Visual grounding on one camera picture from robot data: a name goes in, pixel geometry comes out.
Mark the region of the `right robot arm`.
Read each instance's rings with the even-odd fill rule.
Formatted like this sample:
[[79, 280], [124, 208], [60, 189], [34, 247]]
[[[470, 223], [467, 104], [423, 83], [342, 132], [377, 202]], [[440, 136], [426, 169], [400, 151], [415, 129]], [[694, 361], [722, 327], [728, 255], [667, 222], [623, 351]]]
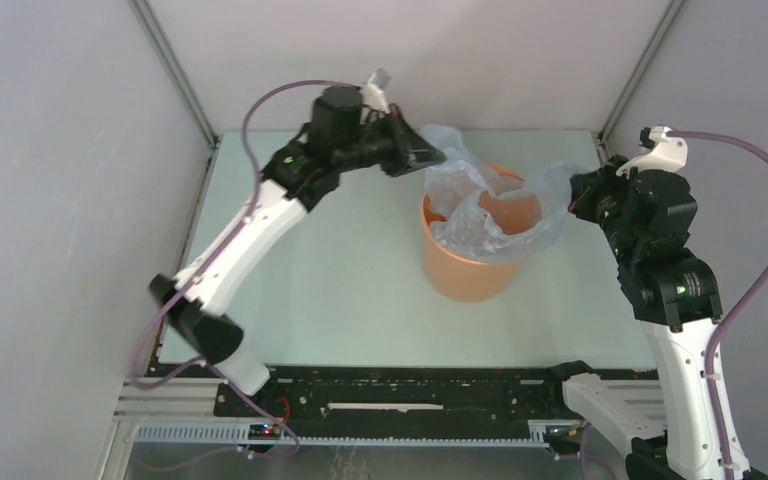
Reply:
[[570, 180], [570, 212], [602, 230], [620, 289], [653, 353], [665, 421], [657, 424], [588, 370], [562, 364], [541, 392], [556, 418], [573, 412], [623, 456], [631, 479], [758, 479], [730, 415], [712, 339], [722, 304], [712, 269], [687, 247], [697, 212], [687, 180], [621, 156]]

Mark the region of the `orange trash bin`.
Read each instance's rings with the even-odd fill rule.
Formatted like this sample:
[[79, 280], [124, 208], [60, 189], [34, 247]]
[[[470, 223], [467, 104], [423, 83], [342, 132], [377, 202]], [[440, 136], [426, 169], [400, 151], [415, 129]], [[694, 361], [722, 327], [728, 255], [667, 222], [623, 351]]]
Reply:
[[[445, 297], [466, 303], [491, 299], [512, 282], [523, 261], [483, 263], [459, 256], [438, 244], [430, 225], [443, 216], [429, 208], [430, 200], [422, 197], [420, 221], [423, 227], [423, 266], [429, 283]], [[507, 234], [522, 233], [541, 220], [541, 205], [536, 196], [512, 200], [483, 197], [480, 204], [489, 209], [494, 220], [501, 222]]]

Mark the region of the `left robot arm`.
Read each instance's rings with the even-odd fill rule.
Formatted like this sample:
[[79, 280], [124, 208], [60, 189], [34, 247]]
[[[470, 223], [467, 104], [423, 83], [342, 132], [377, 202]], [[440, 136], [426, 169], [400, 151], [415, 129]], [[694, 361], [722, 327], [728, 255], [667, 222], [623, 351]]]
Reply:
[[342, 174], [378, 166], [400, 177], [445, 156], [387, 101], [381, 87], [323, 82], [310, 118], [264, 167], [253, 192], [212, 243], [187, 267], [158, 274], [149, 289], [159, 318], [197, 361], [237, 387], [238, 404], [264, 416], [276, 403], [268, 367], [244, 346], [243, 328], [226, 313], [245, 277], [270, 248], [340, 184]]

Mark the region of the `blue plastic trash bag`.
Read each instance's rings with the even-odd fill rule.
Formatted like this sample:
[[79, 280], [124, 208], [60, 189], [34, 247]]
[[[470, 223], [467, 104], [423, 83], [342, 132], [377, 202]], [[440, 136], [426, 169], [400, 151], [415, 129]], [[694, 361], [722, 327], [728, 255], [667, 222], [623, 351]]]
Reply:
[[519, 178], [495, 170], [468, 150], [461, 132], [427, 125], [420, 135], [445, 155], [425, 170], [424, 194], [433, 242], [468, 260], [502, 264], [554, 244], [571, 203], [570, 180], [584, 171], [570, 162]]

